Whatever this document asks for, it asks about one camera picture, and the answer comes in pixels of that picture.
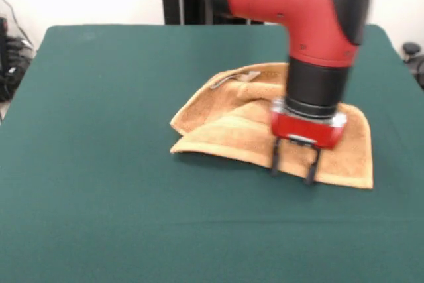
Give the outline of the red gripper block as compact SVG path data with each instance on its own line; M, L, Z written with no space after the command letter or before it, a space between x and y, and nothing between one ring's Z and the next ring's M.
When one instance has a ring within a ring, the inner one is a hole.
M289 111L282 98L271 102L270 130L276 136L271 155L271 176L279 173L280 143L282 139L291 139L306 144L315 151L314 161L309 166L305 183L310 186L315 182L317 168L321 158L321 149L333 149L340 141L347 115L337 111L329 119L309 119Z

